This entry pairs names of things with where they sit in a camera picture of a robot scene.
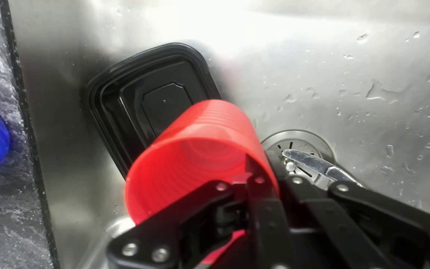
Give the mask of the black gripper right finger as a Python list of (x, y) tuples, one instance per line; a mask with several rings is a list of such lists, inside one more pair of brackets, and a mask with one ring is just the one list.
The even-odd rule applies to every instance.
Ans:
[(430, 267), (430, 214), (368, 190), (340, 167), (314, 156), (283, 150), (281, 159), (319, 174), (322, 189), (392, 258), (410, 267)]

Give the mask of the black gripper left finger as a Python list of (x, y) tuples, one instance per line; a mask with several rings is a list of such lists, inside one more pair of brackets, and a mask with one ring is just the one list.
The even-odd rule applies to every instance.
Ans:
[(243, 184), (211, 180), (111, 240), (110, 269), (290, 269), (289, 225), (255, 162)]

